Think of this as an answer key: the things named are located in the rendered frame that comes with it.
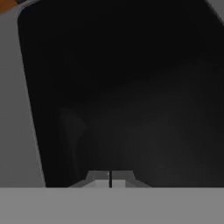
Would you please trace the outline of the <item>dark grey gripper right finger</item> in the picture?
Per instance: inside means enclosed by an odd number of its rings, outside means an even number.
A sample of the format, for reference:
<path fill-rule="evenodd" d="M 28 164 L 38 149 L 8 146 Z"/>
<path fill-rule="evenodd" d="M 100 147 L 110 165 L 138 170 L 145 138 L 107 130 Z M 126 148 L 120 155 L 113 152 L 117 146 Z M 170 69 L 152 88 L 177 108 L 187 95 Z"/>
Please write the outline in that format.
<path fill-rule="evenodd" d="M 113 188 L 150 188 L 137 180 L 133 171 L 112 171 L 111 178 Z"/>

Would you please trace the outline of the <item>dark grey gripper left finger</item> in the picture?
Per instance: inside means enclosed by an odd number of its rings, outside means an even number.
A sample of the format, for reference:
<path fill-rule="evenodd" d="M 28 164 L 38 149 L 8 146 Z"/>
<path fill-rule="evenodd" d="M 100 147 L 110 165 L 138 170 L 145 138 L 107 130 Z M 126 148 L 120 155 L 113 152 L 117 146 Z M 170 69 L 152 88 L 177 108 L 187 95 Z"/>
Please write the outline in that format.
<path fill-rule="evenodd" d="M 71 185 L 71 188 L 83 187 L 109 188 L 109 171 L 90 171 L 85 179 Z"/>

